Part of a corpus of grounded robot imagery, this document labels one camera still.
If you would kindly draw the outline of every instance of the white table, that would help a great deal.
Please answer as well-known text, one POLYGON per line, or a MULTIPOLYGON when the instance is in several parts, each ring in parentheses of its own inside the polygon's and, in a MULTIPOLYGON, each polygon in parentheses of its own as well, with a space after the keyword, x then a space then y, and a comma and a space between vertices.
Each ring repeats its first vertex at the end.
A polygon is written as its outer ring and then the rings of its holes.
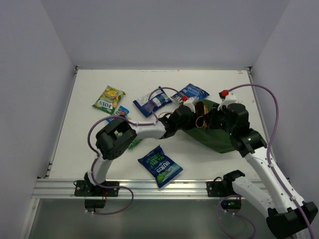
MULTIPOLYGON (((108 85, 126 92, 119 105, 130 110, 130 118, 135 121, 154 121, 153 117, 146 119, 132 101, 158 86, 181 90, 188 83, 193 83, 210 93, 208 99, 220 102, 218 92, 249 82, 246 71, 79 70, 49 178, 82 179, 85 172, 90 169, 94 152, 89 149, 86 142, 88 130, 94 122, 108 116, 92 105, 108 85)), ((169 96, 174 94, 169 90, 165 92, 169 96)), ((252 89, 250 87, 238 89, 235 95, 249 111, 251 127, 265 138, 252 89)), ((178 104, 173 102, 156 113, 158 115, 161 112, 174 111, 177 106, 178 104)), ((93 145, 95 145, 96 132, 104 125, 101 123, 93 131, 91 137, 93 145)), ((107 178, 153 179, 137 159, 145 156, 159 144, 165 154, 184 169, 175 179, 214 179, 236 169, 244 172, 249 179, 259 179, 253 168, 238 152, 216 153, 182 131, 169 139, 145 139, 134 149, 127 150, 114 160, 107 178)))

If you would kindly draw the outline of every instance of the green cloth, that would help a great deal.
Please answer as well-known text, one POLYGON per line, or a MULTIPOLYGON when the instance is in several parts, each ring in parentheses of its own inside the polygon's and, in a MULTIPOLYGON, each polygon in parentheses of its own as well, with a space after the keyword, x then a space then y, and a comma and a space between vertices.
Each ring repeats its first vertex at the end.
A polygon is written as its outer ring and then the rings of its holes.
MULTIPOLYGON (((215 104, 215 102, 210 100, 203 99, 200 101, 207 105, 208 111, 215 104)), ((229 134, 221 129, 193 128, 184 130, 184 132, 216 152, 227 153, 235 150, 230 143, 229 134)))

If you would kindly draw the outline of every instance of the blue snack bag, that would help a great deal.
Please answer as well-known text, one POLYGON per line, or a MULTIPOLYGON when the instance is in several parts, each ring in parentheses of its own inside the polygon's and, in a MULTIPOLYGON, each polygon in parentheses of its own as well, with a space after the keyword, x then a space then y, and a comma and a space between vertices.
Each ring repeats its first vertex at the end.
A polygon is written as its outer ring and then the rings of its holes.
MULTIPOLYGON (((123 106, 120 106, 118 108, 118 110, 113 114, 113 115, 116 115, 116 116, 123 116, 125 118, 128 117, 128 113, 129 113, 129 110, 123 106)), ((107 122, 111 122, 112 120, 114 119, 106 119, 107 122)))
POLYGON ((164 154, 160 146, 138 161, 155 177, 159 188, 183 171, 183 168, 164 154))
POLYGON ((163 106, 172 103, 171 99, 165 94, 163 89, 158 89, 152 94, 151 105, 148 103, 149 96, 150 93, 133 101, 134 105, 142 112, 142 114, 144 114, 145 117, 149 117, 152 114, 152 109, 156 112, 163 106))
POLYGON ((207 93, 205 90, 202 90, 200 87, 197 87, 193 84, 188 84, 185 86, 179 93, 176 93, 172 96, 172 99, 182 102, 182 97, 186 96, 187 98, 190 97, 198 97, 198 99, 205 99, 207 96, 209 96, 209 93, 207 93))

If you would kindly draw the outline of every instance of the metal extrusion frame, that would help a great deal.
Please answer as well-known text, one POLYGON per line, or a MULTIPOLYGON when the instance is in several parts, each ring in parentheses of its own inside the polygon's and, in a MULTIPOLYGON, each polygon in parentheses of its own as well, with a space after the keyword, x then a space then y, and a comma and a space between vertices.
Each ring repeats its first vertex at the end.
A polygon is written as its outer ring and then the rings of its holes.
MULTIPOLYGON (((85 197, 75 197, 75 179, 38 179, 32 194, 33 199, 84 199, 85 197)), ((207 196, 206 182, 208 180, 172 180, 163 188, 158 189, 155 180, 115 180, 120 182, 120 186, 129 187, 134 192, 135 199, 218 199, 207 196)), ((252 181, 257 187, 267 191, 260 180, 252 181)), ((131 194, 125 189, 119 191, 119 195, 112 200, 130 199, 131 194)))

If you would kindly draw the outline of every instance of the white wall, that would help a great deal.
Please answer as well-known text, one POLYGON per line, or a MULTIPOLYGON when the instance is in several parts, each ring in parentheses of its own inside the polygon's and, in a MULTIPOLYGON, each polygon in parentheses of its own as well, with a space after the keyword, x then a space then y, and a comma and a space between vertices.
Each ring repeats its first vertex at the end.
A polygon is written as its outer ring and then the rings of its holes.
MULTIPOLYGON (((279 166, 307 201, 319 207, 319 1, 292 0, 253 67, 253 80, 278 97, 274 152, 279 166)), ((258 90, 268 130, 271 97, 258 90)), ((314 221, 319 236, 319 215, 314 221)))
POLYGON ((39 0, 5 0, 0 9, 0 238, 16 239, 74 71, 39 0))
POLYGON ((85 68, 252 66, 289 0, 42 0, 85 68))

